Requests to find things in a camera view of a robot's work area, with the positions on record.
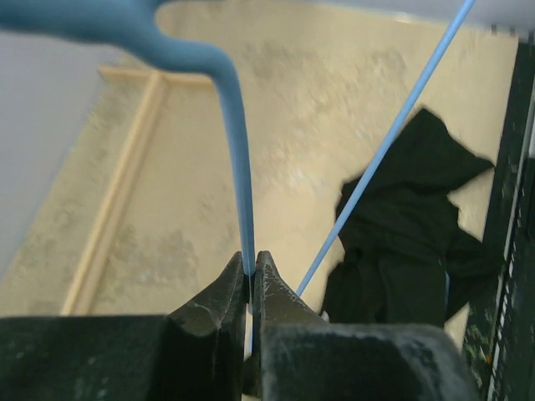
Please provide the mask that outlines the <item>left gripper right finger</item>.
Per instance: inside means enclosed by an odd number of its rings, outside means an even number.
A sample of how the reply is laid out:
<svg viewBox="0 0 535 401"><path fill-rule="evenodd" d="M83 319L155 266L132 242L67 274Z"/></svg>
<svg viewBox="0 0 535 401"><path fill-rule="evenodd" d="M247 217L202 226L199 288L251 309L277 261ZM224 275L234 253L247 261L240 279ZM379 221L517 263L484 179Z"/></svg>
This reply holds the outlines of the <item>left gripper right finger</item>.
<svg viewBox="0 0 535 401"><path fill-rule="evenodd" d="M451 338L428 325L325 322L257 255L253 353L263 400L476 400Z"/></svg>

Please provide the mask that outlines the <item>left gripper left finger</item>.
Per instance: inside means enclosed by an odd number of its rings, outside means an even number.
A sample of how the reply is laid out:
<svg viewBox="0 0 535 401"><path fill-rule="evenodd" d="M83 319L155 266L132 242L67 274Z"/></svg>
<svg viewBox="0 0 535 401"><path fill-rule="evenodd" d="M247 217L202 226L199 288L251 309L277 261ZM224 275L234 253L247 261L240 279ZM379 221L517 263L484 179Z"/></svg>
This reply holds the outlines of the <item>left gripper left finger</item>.
<svg viewBox="0 0 535 401"><path fill-rule="evenodd" d="M245 278L220 276L162 315L5 317L4 400L238 400Z"/></svg>

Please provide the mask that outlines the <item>black printed t shirt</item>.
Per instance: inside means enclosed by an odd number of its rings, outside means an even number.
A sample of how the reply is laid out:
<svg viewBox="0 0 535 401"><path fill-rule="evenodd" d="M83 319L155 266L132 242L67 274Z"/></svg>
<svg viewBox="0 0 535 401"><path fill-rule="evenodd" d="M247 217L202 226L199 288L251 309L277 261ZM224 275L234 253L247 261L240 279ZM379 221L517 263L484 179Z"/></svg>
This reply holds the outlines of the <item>black printed t shirt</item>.
<svg viewBox="0 0 535 401"><path fill-rule="evenodd" d="M329 321L442 327L481 295L503 254L459 226L449 194L492 169L419 109L339 233L344 258L328 275L321 306Z"/></svg>

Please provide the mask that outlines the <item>light blue wire hanger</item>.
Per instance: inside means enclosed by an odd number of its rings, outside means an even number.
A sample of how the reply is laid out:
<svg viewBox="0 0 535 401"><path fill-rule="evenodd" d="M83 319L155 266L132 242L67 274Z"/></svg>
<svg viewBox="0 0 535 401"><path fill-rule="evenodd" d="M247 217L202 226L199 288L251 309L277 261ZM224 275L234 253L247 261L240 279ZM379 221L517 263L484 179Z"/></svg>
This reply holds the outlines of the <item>light blue wire hanger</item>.
<svg viewBox="0 0 535 401"><path fill-rule="evenodd" d="M252 178L237 71L222 49L163 34L155 20L163 4L162 1L3 1L1 28L113 45L161 72L210 78L220 100L230 150L243 271L252 277L256 271Z"/></svg>

